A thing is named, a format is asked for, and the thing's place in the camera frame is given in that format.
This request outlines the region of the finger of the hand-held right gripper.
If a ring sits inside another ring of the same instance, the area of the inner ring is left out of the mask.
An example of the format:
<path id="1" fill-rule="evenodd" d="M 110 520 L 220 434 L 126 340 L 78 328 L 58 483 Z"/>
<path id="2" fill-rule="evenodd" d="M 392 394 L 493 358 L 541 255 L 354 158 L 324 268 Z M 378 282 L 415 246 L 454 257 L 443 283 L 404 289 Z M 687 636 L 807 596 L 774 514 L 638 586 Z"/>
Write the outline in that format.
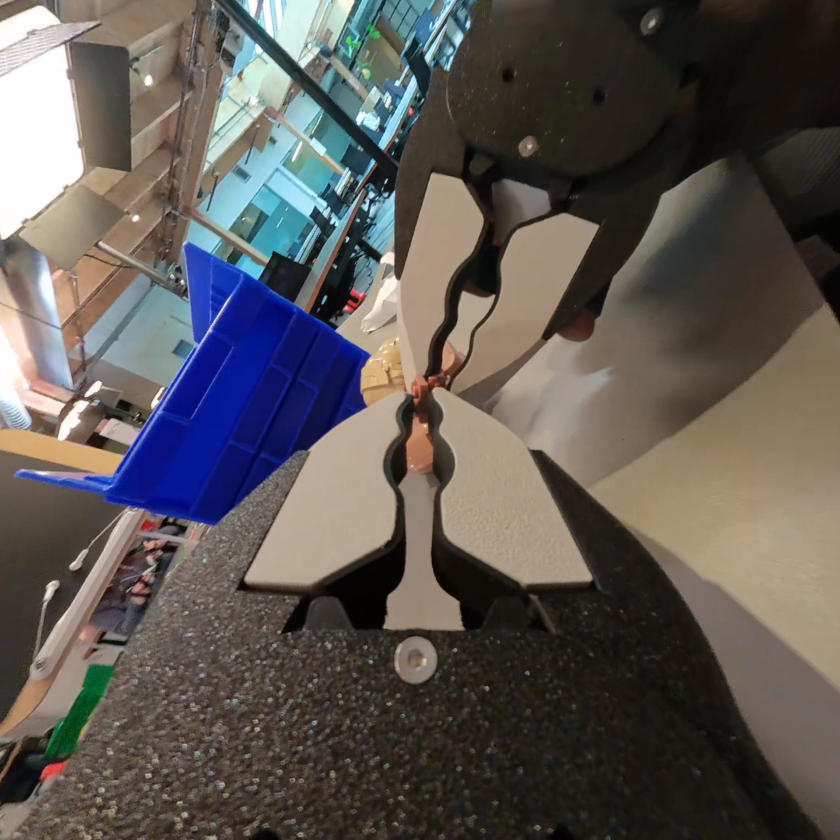
<path id="1" fill-rule="evenodd" d="M 599 230 L 563 213 L 513 231 L 502 250 L 495 300 L 470 334 L 452 392 L 492 392 L 494 377 L 539 348 Z"/>
<path id="2" fill-rule="evenodd" d="M 480 250 L 489 215 L 460 178 L 433 173 L 427 182 L 398 286 L 397 324 L 406 379 L 429 376 L 455 330 L 461 274 Z"/>

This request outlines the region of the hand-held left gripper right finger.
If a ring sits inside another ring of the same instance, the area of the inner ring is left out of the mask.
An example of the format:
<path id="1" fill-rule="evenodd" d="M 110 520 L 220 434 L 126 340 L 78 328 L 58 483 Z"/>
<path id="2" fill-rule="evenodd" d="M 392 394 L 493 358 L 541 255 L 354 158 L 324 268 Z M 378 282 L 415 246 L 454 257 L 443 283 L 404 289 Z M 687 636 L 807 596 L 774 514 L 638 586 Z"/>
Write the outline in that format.
<path id="1" fill-rule="evenodd" d="M 437 388 L 432 563 L 449 594 L 580 589 L 593 574 L 531 450 L 493 416 Z"/>

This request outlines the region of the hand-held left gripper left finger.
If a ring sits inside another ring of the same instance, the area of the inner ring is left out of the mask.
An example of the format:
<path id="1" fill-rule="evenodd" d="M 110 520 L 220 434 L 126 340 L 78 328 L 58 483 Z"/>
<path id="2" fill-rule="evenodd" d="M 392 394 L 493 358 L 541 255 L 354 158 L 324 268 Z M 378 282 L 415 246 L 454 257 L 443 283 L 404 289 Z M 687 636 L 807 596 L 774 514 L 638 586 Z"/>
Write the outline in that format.
<path id="1" fill-rule="evenodd" d="M 356 583 L 389 595 L 405 571 L 403 494 L 413 400 L 395 393 L 329 430 L 309 450 L 245 573 L 245 587 L 324 594 Z"/>

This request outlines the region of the small orange brick assembly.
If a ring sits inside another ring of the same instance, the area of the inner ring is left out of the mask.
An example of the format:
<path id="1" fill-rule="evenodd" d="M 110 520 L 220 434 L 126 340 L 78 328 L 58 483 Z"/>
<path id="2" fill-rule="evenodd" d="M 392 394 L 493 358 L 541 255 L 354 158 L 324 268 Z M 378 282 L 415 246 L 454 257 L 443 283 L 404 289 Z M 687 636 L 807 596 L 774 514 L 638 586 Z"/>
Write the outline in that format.
<path id="1" fill-rule="evenodd" d="M 444 342 L 442 367 L 428 377 L 416 374 L 411 381 L 413 398 L 412 430 L 406 441 L 406 468 L 409 474 L 427 474 L 434 465 L 434 445 L 429 431 L 429 396 L 434 389 L 449 389 L 465 356 L 451 342 Z"/>

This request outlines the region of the tan brown brick toy figure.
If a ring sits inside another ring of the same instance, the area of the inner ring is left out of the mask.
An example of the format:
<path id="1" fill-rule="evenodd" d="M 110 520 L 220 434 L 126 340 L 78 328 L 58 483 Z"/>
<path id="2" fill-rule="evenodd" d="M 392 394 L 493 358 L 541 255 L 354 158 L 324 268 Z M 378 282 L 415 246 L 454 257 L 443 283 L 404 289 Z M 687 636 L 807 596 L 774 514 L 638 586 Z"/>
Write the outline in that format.
<path id="1" fill-rule="evenodd" d="M 405 392 L 400 342 L 393 338 L 384 342 L 364 364 L 360 372 L 360 393 L 364 404 L 372 406 L 387 396 Z"/>

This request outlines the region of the grey desk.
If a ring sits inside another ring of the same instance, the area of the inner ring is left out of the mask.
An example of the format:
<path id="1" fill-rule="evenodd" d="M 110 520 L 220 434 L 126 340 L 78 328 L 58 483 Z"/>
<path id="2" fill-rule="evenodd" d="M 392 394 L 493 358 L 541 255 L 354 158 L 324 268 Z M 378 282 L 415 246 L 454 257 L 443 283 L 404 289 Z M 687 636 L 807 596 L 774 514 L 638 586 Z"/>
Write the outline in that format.
<path id="1" fill-rule="evenodd" d="M 635 532 L 838 838 L 838 324 L 754 169 L 667 192 L 594 335 L 481 407 Z"/>

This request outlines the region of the person's right hand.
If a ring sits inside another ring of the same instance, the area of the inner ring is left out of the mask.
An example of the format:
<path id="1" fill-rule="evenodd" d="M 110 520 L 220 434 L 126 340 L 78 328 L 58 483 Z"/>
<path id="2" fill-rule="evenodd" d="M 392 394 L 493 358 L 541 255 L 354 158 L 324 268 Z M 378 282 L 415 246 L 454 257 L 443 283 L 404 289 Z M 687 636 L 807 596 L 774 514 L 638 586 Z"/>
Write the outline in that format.
<path id="1" fill-rule="evenodd" d="M 556 330 L 562 339 L 582 343 L 592 337 L 597 319 L 602 313 L 602 303 L 594 301 L 584 305 L 575 316 Z"/>

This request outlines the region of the torn white paper bag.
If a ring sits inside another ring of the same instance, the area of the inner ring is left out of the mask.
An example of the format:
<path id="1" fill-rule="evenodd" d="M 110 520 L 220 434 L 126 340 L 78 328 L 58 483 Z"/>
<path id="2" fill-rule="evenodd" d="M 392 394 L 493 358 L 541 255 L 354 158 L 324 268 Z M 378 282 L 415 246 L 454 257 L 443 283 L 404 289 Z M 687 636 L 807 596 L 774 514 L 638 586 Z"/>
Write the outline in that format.
<path id="1" fill-rule="evenodd" d="M 363 333 L 372 333 L 396 317 L 400 300 L 400 282 L 391 273 L 383 278 L 372 309 L 361 321 Z"/>

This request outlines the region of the white metal stand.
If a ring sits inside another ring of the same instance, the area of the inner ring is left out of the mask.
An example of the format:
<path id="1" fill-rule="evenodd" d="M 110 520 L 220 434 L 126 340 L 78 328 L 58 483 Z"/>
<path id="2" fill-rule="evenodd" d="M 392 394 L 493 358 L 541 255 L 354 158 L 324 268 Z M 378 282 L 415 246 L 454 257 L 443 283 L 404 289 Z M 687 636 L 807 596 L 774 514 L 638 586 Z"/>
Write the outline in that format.
<path id="1" fill-rule="evenodd" d="M 108 589 L 123 558 L 132 548 L 148 513 L 138 508 L 125 509 L 115 520 L 96 560 L 76 570 L 87 571 L 87 574 L 83 580 L 71 581 L 79 584 L 76 593 L 45 638 L 37 636 L 38 645 L 29 668 L 28 683 L 52 681 L 54 673 L 88 624 L 90 615 Z"/>

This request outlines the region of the black board with wooden edge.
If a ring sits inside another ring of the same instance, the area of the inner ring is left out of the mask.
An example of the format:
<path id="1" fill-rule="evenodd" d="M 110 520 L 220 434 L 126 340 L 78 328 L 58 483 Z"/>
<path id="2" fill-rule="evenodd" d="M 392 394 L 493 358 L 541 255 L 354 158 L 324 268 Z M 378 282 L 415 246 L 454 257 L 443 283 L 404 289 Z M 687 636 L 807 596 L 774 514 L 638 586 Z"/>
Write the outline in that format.
<path id="1" fill-rule="evenodd" d="M 59 582 L 45 611 L 41 642 L 70 606 L 98 553 L 101 535 L 121 508 L 85 491 L 16 477 L 21 469 L 112 474 L 121 455 L 60 442 L 33 432 L 1 434 L 1 712 L 2 742 L 52 729 L 70 710 L 90 663 L 113 663 L 97 654 L 85 624 L 72 637 L 47 688 L 26 687 L 34 662 L 43 596 Z"/>

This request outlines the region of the studio light panel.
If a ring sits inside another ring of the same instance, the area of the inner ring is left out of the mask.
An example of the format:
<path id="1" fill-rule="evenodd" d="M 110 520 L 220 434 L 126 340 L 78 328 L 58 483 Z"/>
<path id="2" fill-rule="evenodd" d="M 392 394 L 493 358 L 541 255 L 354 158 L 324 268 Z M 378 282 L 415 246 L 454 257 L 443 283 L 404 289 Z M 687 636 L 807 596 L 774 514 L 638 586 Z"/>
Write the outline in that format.
<path id="1" fill-rule="evenodd" d="M 1 234 L 72 270 L 126 213 L 81 185 L 132 170 L 130 52 L 38 2 L 2 2 Z"/>

